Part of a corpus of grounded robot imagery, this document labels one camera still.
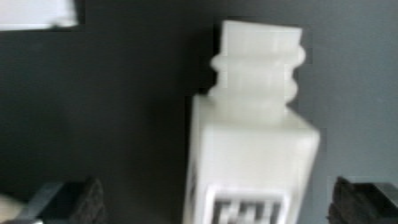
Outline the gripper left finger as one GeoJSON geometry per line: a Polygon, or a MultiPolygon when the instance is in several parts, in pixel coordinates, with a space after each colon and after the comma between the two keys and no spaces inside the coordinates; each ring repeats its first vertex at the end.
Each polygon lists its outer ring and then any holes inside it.
{"type": "Polygon", "coordinates": [[[29,201],[42,224],[106,224],[102,186],[95,178],[81,182],[49,182],[29,201]]]}

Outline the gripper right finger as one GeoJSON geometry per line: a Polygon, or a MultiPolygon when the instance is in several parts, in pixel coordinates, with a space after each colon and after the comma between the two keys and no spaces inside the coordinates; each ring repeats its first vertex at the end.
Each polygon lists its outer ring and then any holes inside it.
{"type": "Polygon", "coordinates": [[[328,224],[398,224],[398,186],[353,183],[337,178],[328,206],[328,224]]]}

